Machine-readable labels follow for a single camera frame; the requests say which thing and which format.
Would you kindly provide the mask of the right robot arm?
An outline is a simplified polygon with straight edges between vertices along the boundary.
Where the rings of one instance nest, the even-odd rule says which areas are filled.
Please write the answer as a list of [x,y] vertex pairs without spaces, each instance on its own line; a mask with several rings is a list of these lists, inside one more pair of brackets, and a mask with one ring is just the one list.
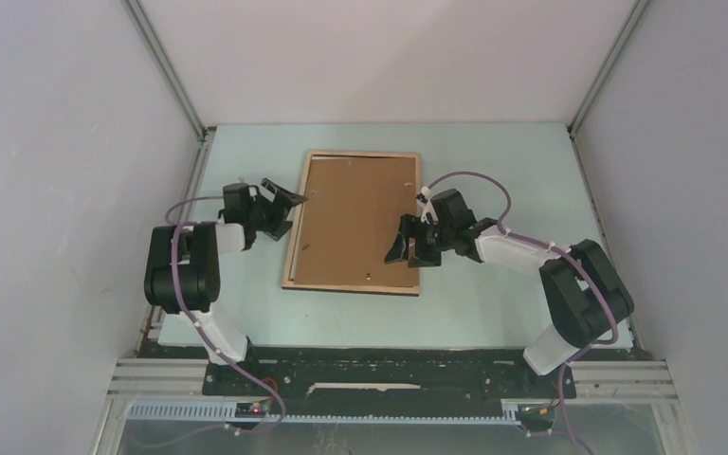
[[421,211],[401,216],[387,264],[433,267],[444,252],[479,264],[501,264],[539,278],[551,324],[523,351],[525,363],[513,371],[519,392],[537,396],[551,382],[551,372],[599,344],[612,344],[619,323],[634,302],[605,250],[586,239],[561,247],[517,234],[495,219],[477,219],[459,191],[434,194],[422,188]]

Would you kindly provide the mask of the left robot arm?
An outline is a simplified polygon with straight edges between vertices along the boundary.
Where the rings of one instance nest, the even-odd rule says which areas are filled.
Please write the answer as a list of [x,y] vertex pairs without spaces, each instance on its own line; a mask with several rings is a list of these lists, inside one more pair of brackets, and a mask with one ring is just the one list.
[[279,241],[293,226],[291,210],[307,198],[267,178],[258,185],[228,184],[220,198],[223,208],[214,221],[169,219],[153,229],[144,294],[150,305],[195,329],[211,362],[230,363],[225,381],[246,395],[260,387],[262,370],[246,359],[251,342],[218,303],[219,257],[250,250],[260,233]]

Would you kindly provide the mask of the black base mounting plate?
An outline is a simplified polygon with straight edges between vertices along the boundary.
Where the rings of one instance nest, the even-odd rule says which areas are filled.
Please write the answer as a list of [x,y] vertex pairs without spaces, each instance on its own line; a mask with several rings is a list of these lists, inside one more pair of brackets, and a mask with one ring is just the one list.
[[520,350],[255,347],[239,370],[209,363],[206,396],[269,398],[289,417],[501,418],[506,403],[576,396],[573,374],[536,374]]

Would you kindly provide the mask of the left corner aluminium post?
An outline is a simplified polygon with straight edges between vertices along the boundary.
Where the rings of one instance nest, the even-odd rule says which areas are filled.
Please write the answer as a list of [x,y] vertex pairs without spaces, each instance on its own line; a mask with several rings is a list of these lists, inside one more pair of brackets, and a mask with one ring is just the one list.
[[205,157],[204,147],[208,142],[209,128],[197,113],[186,86],[179,77],[173,60],[143,3],[138,0],[122,0],[121,4],[126,9],[130,20],[136,27],[141,42],[145,45],[164,83],[168,86],[180,111],[185,116],[187,124],[196,137],[196,145],[188,170],[188,179],[182,194],[183,199],[190,199],[196,195],[198,181],[202,175],[202,163]]

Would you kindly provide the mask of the corner aluminium post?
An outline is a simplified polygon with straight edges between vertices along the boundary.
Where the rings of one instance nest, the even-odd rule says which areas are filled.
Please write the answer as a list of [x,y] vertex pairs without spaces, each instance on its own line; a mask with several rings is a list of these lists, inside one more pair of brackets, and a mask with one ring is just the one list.
[[592,184],[588,164],[585,160],[583,147],[583,131],[596,103],[599,101],[605,87],[610,82],[617,65],[622,61],[624,54],[632,41],[634,34],[643,23],[653,1],[636,0],[626,14],[624,21],[616,32],[605,56],[603,57],[598,70],[593,76],[591,83],[579,102],[571,121],[567,125],[567,131],[571,141],[574,157],[582,177],[584,188],[587,192],[591,213],[599,232],[599,242],[612,260],[609,239],[606,232],[606,224],[600,205],[596,199],[596,192]]
[[179,77],[173,60],[143,3],[138,0],[122,0],[121,4],[126,9],[130,20],[136,27],[141,42],[145,45],[164,83],[168,86],[180,111],[185,116],[187,124],[196,137],[196,145],[188,170],[188,179],[182,194],[183,199],[190,199],[196,195],[198,181],[202,175],[202,163],[205,157],[204,147],[208,142],[209,128],[197,113],[186,86]]

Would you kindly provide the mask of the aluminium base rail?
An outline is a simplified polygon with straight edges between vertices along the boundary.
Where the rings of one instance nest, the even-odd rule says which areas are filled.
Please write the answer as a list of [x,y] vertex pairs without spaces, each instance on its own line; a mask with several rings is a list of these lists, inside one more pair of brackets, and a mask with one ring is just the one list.
[[116,454],[133,419],[212,422],[236,433],[288,424],[507,425],[534,433],[602,405],[650,410],[666,454],[693,454],[661,360],[589,355],[563,380],[537,376],[508,350],[459,352],[265,348],[252,379],[203,358],[118,361],[92,452]]

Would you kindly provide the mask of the right corner aluminium post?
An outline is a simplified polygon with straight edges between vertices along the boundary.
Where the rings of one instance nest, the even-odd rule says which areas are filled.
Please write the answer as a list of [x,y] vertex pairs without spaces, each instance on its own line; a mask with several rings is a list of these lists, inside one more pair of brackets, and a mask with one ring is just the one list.
[[592,184],[588,164],[585,160],[583,147],[583,131],[596,103],[599,101],[605,87],[610,82],[617,65],[622,61],[624,54],[632,41],[634,34],[643,23],[653,1],[636,0],[626,14],[624,21],[616,32],[605,56],[603,57],[598,70],[593,76],[591,83],[579,102],[571,121],[567,125],[567,131],[571,141],[574,157],[582,177],[584,188],[587,192],[591,213],[599,232],[599,242],[612,260],[609,239],[606,232],[606,224],[600,205],[596,199],[596,192]]

